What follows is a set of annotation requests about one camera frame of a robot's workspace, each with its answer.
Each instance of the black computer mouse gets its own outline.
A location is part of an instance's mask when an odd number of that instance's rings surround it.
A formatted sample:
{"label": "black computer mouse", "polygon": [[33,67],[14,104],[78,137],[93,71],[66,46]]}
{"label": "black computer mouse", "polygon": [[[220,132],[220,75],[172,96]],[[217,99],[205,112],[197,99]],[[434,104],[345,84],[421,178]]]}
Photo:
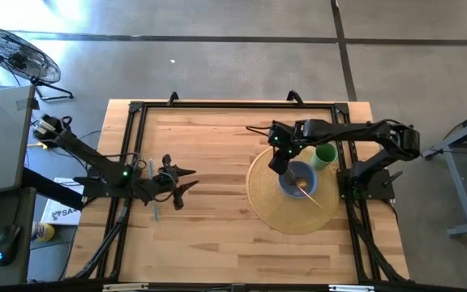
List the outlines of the black computer mouse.
{"label": "black computer mouse", "polygon": [[3,227],[0,233],[0,266],[11,264],[17,255],[17,242],[21,227],[9,225]]}

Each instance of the green cup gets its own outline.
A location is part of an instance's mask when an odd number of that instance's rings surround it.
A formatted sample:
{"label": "green cup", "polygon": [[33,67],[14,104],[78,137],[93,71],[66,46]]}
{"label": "green cup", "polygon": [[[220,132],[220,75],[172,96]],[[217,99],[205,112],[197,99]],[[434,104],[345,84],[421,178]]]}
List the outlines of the green cup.
{"label": "green cup", "polygon": [[316,146],[315,153],[311,156],[311,166],[316,170],[323,170],[338,158],[336,146],[330,143]]}

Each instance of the wooden tabletop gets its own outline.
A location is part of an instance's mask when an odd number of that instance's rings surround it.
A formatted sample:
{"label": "wooden tabletop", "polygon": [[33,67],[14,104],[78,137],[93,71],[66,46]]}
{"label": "wooden tabletop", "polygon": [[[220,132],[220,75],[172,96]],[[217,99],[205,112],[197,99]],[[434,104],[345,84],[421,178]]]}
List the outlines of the wooden tabletop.
{"label": "wooden tabletop", "polygon": [[[120,153],[130,102],[109,101],[99,152]],[[349,111],[352,122],[372,120],[369,103],[350,102]],[[174,164],[197,171],[181,183],[195,179],[199,183],[183,196],[182,210],[175,211],[171,200],[157,204],[158,222],[154,221],[152,204],[144,207],[141,201],[134,201],[120,281],[357,282],[344,204],[321,230],[286,235],[265,225],[246,197],[246,173],[268,144],[265,137],[244,126],[268,126],[273,119],[293,124],[307,118],[331,121],[329,111],[322,109],[150,109],[142,158],[152,158],[156,169],[168,153]],[[360,160],[379,150],[375,143],[356,145]],[[77,273],[101,243],[108,209],[109,200],[98,199],[82,211],[68,276]],[[377,246],[397,272],[408,277],[394,213],[386,204],[373,200],[369,201],[369,213]],[[365,248],[362,254],[370,274]]]}

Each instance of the electric fan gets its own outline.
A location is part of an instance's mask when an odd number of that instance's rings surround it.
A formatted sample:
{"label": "electric fan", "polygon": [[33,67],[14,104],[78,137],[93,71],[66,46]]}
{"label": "electric fan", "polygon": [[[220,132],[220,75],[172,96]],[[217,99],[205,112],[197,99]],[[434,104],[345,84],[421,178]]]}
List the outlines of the electric fan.
{"label": "electric fan", "polygon": [[46,86],[69,94],[62,97],[43,97],[36,88],[43,101],[73,98],[71,92],[51,85],[61,79],[61,71],[47,54],[24,39],[2,29],[0,29],[0,66],[30,80],[35,87]]}

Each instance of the blue bowl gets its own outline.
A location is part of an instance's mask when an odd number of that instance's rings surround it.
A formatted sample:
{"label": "blue bowl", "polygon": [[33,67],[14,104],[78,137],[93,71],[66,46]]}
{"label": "blue bowl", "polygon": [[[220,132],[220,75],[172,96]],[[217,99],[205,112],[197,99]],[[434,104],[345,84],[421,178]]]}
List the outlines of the blue bowl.
{"label": "blue bowl", "polygon": [[[306,187],[304,191],[308,195],[313,194],[318,187],[318,175],[306,162],[302,161],[291,161],[288,164],[288,168],[292,170],[298,178],[306,180]],[[292,186],[285,181],[284,175],[279,175],[279,188],[288,196],[294,199],[305,199],[307,196],[304,195],[297,186]]]}

